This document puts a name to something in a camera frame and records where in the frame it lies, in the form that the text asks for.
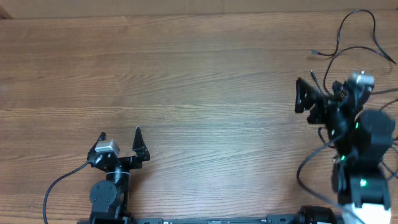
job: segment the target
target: cable connector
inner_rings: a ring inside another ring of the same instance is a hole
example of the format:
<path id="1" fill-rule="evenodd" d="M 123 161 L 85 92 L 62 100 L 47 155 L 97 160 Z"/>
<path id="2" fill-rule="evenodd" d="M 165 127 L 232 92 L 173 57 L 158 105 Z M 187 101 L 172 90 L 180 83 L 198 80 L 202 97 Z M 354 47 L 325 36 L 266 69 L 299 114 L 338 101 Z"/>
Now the cable connector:
<path id="1" fill-rule="evenodd" d="M 311 54 L 316 54 L 316 55 L 319 54 L 319 52 L 317 52 L 316 50 L 310 50 L 310 53 L 311 53 Z"/>

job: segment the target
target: black cable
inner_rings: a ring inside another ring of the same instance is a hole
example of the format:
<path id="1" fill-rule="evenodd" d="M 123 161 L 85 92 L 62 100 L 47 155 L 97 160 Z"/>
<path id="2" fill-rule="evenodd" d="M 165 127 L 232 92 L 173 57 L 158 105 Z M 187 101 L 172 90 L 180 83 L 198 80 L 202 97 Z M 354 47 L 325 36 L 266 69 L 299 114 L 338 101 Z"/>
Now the black cable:
<path id="1" fill-rule="evenodd" d="M 326 144 L 325 139 L 323 138 L 322 133 L 321 133 L 322 129 L 324 129 L 324 127 L 319 127 L 319 128 L 318 128 L 318 135 L 319 135 L 319 138 L 321 139 L 321 141 L 322 141 L 324 144 Z"/>
<path id="2" fill-rule="evenodd" d="M 381 164 L 384 166 L 384 168 L 386 168 L 388 170 L 388 172 L 390 172 L 391 175 L 394 175 L 395 172 L 392 171 L 392 169 L 389 166 L 387 166 L 387 164 L 384 161 L 381 161 Z"/>
<path id="3" fill-rule="evenodd" d="M 390 102 L 386 103 L 384 106 L 380 107 L 379 110 L 383 110 L 384 108 L 388 107 L 389 105 L 391 105 L 391 104 L 393 104 L 395 102 L 398 102 L 398 99 L 395 99 L 393 101 L 390 101 Z"/>
<path id="4" fill-rule="evenodd" d="M 392 93 L 392 92 L 395 92 L 395 91 L 398 91 L 398 88 L 392 88 L 392 89 L 389 89 L 389 90 L 374 91 L 371 94 L 372 95 L 380 95 L 380 94 Z"/>
<path id="5" fill-rule="evenodd" d="M 55 181 L 50 185 L 49 189 L 47 190 L 47 193 L 45 193 L 44 202 L 43 202 L 43 220 L 44 220 L 44 223 L 45 223 L 45 224 L 49 224 L 49 223 L 47 222 L 47 214 L 46 214 L 46 212 L 45 212 L 45 207 L 46 207 L 47 198 L 49 197 L 49 194 L 50 194 L 51 189 L 52 189 L 52 188 L 54 187 L 54 185 L 55 185 L 56 183 L 58 183 L 60 180 L 62 180 L 62 179 L 64 179 L 64 178 L 68 177 L 69 175 L 72 175 L 72 174 L 78 172 L 79 170 L 81 170 L 82 168 L 84 168 L 85 166 L 87 166 L 88 164 L 89 164 L 89 161 L 85 162 L 83 165 L 81 165 L 79 168 L 75 169 L 74 171 L 71 171 L 71 172 L 69 172 L 69 173 L 67 173 L 67 174 L 65 174 L 65 175 L 63 175 L 63 176 L 61 176 L 61 177 L 59 177 L 57 180 L 55 180 Z"/>
<path id="6" fill-rule="evenodd" d="M 323 94 L 323 92 L 322 92 L 321 87 L 319 86 L 317 76 L 315 75 L 315 72 L 313 72 L 313 70 L 311 70 L 311 77 L 312 77 L 313 81 L 315 82 L 315 84 L 317 84 L 317 87 L 318 87 L 319 92 L 321 93 L 321 95 L 322 95 L 322 96 L 325 96 L 325 95 Z"/>
<path id="7" fill-rule="evenodd" d="M 343 52 L 346 51 L 346 50 L 351 50 L 351 49 L 365 49 L 365 50 L 370 50 L 371 52 L 373 52 L 373 53 L 375 53 L 375 54 L 378 54 L 378 55 L 380 55 L 380 56 L 382 56 L 382 57 L 388 59 L 385 55 L 380 54 L 379 52 L 377 52 L 377 51 L 375 51 L 375 50 L 373 50 L 373 49 L 370 49 L 369 47 L 354 46 L 354 47 L 348 47 L 348 48 L 346 48 L 346 49 L 340 50 L 337 54 L 335 54 L 335 55 L 331 58 L 330 63 L 329 63 L 329 66 L 328 66 L 328 69 L 326 70 L 325 76 L 323 77 L 323 89 L 325 89 L 326 93 L 329 94 L 330 96 L 332 96 L 332 94 L 329 92 L 328 88 L 326 87 L 326 77 L 328 76 L 328 72 L 329 72 L 329 69 L 330 69 L 330 67 L 331 67 L 331 64 L 333 63 L 333 61 L 334 61 L 341 53 L 343 53 Z"/>
<path id="8" fill-rule="evenodd" d="M 343 21 L 340 24 L 340 28 L 338 29 L 338 33 L 337 33 L 337 43 L 336 43 L 336 49 L 332 54 L 324 54 L 321 52 L 318 52 L 316 50 L 311 50 L 310 52 L 313 54 L 317 54 L 317 55 L 322 55 L 322 56 L 335 56 L 337 54 L 337 50 L 338 50 L 338 46 L 340 45 L 340 35 L 341 35 L 341 30 L 343 28 L 343 23 L 344 21 L 352 14 L 357 13 L 357 12 L 367 12 L 372 16 L 373 19 L 373 41 L 376 44 L 376 46 L 379 48 L 379 50 L 385 55 L 385 58 L 387 60 L 389 60 L 390 62 L 396 64 L 396 62 L 381 48 L 381 46 L 379 45 L 379 42 L 377 41 L 376 38 L 376 19 L 374 18 L 374 15 L 371 11 L 366 10 L 366 9 L 358 9 L 358 10 L 354 10 L 352 12 L 350 12 L 346 17 L 344 17 Z"/>
<path id="9" fill-rule="evenodd" d="M 337 208 L 342 209 L 342 211 L 349 213 L 350 215 L 352 215 L 353 217 L 355 217 L 356 219 L 358 219 L 362 224 L 365 224 L 365 222 L 362 221 L 361 218 L 359 218 L 357 215 L 355 215 L 352 211 L 348 210 L 347 208 L 343 207 L 342 205 L 332 201 L 331 199 L 329 199 L 326 196 L 323 196 L 319 193 L 316 193 L 315 191 L 313 191 L 312 189 L 310 189 L 309 187 L 307 187 L 301 180 L 300 180 L 300 173 L 301 170 L 303 169 L 303 167 L 312 159 L 314 158 L 317 154 L 319 154 L 319 152 L 321 152 L 322 150 L 326 149 L 327 147 L 329 147 L 331 144 L 333 144 L 334 142 L 336 142 L 337 140 L 339 140 L 341 136 L 339 136 L 338 138 L 335 138 L 331 141 L 329 141 L 328 143 L 326 143 L 325 145 L 323 145 L 322 147 L 319 147 L 318 149 L 314 150 L 309 156 L 307 156 L 307 158 L 304 159 L 304 161 L 300 164 L 300 166 L 297 169 L 297 174 L 296 174 L 296 178 L 298 181 L 298 184 L 304 189 L 306 190 L 308 193 L 316 196 L 317 198 L 323 200 L 326 203 L 329 203 L 331 205 L 334 205 Z"/>
<path id="10" fill-rule="evenodd" d="M 394 147 L 392 147 L 391 146 L 391 148 L 394 150 L 394 152 L 396 152 L 396 154 L 398 155 L 398 150 L 396 149 L 396 148 L 394 148 Z M 396 179 L 398 179 L 398 176 L 397 176 L 397 174 L 398 174 L 398 169 L 395 171 L 395 172 L 393 172 L 391 169 L 390 169 L 390 167 L 388 167 L 383 161 L 382 161 L 382 164 L 384 165 L 384 167 L 391 173 L 391 176 L 388 178 L 388 180 L 391 180 L 391 179 L 393 179 L 394 177 L 396 178 Z"/>

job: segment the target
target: green led light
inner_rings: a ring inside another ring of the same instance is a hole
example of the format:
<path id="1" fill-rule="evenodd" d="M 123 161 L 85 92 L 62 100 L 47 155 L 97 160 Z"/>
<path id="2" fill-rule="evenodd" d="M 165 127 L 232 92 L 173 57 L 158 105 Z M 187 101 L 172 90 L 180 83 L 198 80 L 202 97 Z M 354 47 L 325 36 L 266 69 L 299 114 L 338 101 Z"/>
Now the green led light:
<path id="1" fill-rule="evenodd" d="M 359 184 L 361 185 L 361 187 L 365 187 L 366 184 L 368 184 L 368 183 L 366 182 L 365 179 L 361 179 L 361 181 L 359 181 Z"/>

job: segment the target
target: wooden table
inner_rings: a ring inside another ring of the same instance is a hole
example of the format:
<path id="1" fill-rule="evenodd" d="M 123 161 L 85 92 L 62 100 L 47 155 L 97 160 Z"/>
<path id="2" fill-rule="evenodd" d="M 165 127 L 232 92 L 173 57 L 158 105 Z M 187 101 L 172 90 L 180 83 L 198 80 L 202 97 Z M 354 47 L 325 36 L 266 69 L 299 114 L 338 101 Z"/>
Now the wooden table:
<path id="1" fill-rule="evenodd" d="M 379 43 L 398 60 L 398 12 L 376 11 Z M 263 217 L 327 205 L 297 184 L 295 172 L 322 143 L 308 113 L 295 114 L 295 81 L 322 80 L 347 12 L 137 16 L 0 21 L 0 223 L 42 223 L 49 185 L 85 162 L 101 131 L 131 154 L 142 129 L 151 160 L 132 171 L 136 217 Z M 341 49 L 376 48 L 367 14 L 350 17 Z M 365 50 L 335 60 L 328 86 L 352 71 L 398 85 L 398 68 Z M 372 96 L 379 108 L 397 93 Z M 398 107 L 387 112 L 398 116 Z M 336 199 L 326 150 L 304 181 Z M 392 152 L 386 154 L 397 168 Z M 49 223 L 91 211 L 91 186 L 104 172 L 85 168 L 55 186 Z M 390 182 L 398 223 L 396 180 Z"/>

